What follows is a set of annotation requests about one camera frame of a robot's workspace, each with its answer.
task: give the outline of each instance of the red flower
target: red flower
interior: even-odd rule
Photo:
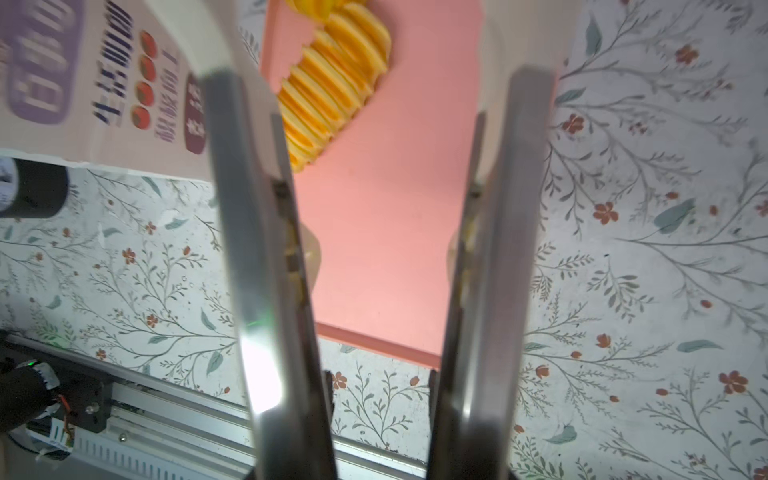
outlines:
[[[602,349],[606,349],[611,346],[611,336],[602,333],[598,335],[598,346]]]
[[[733,392],[744,393],[746,391],[745,385],[750,382],[749,380],[739,375],[738,370],[734,370],[728,375],[721,373],[720,377],[718,378],[720,379],[720,383],[725,383],[725,388],[723,390],[728,395]]]
[[[684,45],[680,50],[674,52],[677,59],[677,63],[684,63],[690,65],[697,58],[699,58],[699,51],[690,46],[690,44]]]
[[[546,365],[537,366],[536,376],[540,379],[543,379],[544,377],[549,376],[549,367]]]
[[[571,114],[569,119],[560,124],[560,128],[562,128],[563,131],[567,131],[569,134],[573,135],[576,132],[584,130],[584,118],[579,117],[576,114]]]
[[[130,248],[123,250],[123,258],[125,258],[126,265],[136,263],[136,252],[132,251]]]
[[[768,480],[768,465],[764,465],[762,468],[755,468],[755,475],[752,480]]]
[[[619,214],[618,212],[614,212],[614,203],[613,202],[605,202],[605,205],[603,204],[597,204],[594,206],[594,213],[592,214],[592,217],[597,218],[600,223],[603,225],[607,224],[611,220],[614,222],[618,222],[619,220]]]
[[[341,374],[341,372],[336,372],[336,374],[333,376],[333,389],[345,389],[346,388],[346,377]]]
[[[768,217],[768,200],[764,201],[762,205],[755,207],[755,210],[757,210],[761,217]]]

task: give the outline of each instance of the tomato graphic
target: tomato graphic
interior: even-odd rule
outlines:
[[[154,92],[146,81],[136,82],[136,98],[146,107],[151,107],[154,103]]]
[[[131,109],[131,120],[134,122],[136,128],[141,130],[147,130],[149,128],[150,116],[149,112],[144,107],[134,105]]]
[[[144,53],[152,58],[156,58],[157,44],[154,42],[152,35],[149,35],[146,30],[142,30],[139,39],[141,40],[141,49],[144,50]]]
[[[139,61],[139,68],[141,69],[141,74],[148,81],[154,81],[154,79],[157,77],[157,72],[154,69],[154,62],[148,56],[141,56],[141,60]]]

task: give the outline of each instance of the white floral surface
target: white floral surface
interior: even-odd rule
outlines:
[[[585,3],[545,152],[522,478],[768,480],[767,51],[760,0]],[[242,401],[211,187],[71,176],[57,217],[0,221],[6,326]],[[428,372],[320,349],[334,432],[425,460]]]

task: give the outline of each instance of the green leaf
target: green leaf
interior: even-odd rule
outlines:
[[[523,350],[526,352],[531,352],[533,350],[541,350],[547,348],[547,345],[542,345],[540,343],[536,342],[528,342],[523,346]]]
[[[600,53],[603,47],[603,34],[600,33],[600,27],[594,20],[593,15],[589,15],[589,26],[587,27],[587,56],[591,57]]]
[[[208,360],[208,368],[206,369],[205,374],[210,375],[211,372],[218,370],[223,361],[224,357],[221,355],[221,353],[214,352],[214,354],[210,356],[210,360]]]
[[[576,439],[576,429],[573,425],[566,425],[563,427],[563,432],[555,435],[551,439],[545,439],[547,442],[554,443],[555,445],[562,445],[564,443],[573,442]]]
[[[53,301],[51,301],[45,308],[49,308],[53,310],[54,308],[58,308],[61,306],[61,297],[59,295],[53,297]]]
[[[208,319],[208,315],[205,314],[203,309],[200,309],[200,321],[203,322],[203,325],[209,330],[216,331],[216,327],[210,322]]]
[[[115,227],[109,227],[107,229],[102,230],[101,233],[104,235],[104,238],[107,238],[110,235],[115,235],[116,233],[123,233],[123,232],[121,232]]]
[[[689,198],[682,204],[667,208],[654,218],[654,225],[661,233],[672,233],[683,223],[685,217],[694,209],[694,199]]]
[[[174,221],[165,224],[165,228],[168,230],[174,230],[181,227],[187,222],[187,219],[174,218]]]
[[[160,188],[157,187],[157,184],[154,182],[154,180],[149,177],[142,177],[142,179],[144,179],[144,181],[147,182],[150,187],[152,187],[152,190],[154,190],[158,197],[163,197],[163,195],[160,193]]]
[[[558,95],[554,100],[555,107],[560,104],[564,104],[567,101],[576,100],[584,94],[584,90],[586,90],[586,88],[575,88],[574,90],[569,90],[563,94]]]
[[[722,350],[723,347],[709,340],[692,340],[690,342],[683,342],[677,346],[677,351],[682,353],[691,353],[701,349],[721,349]]]

